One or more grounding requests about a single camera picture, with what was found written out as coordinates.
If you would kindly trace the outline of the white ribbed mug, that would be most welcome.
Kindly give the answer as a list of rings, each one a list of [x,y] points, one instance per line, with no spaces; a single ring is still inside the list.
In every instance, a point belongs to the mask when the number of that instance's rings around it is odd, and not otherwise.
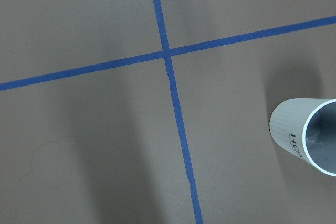
[[[286,100],[271,114],[269,130],[280,147],[335,176],[335,99]]]

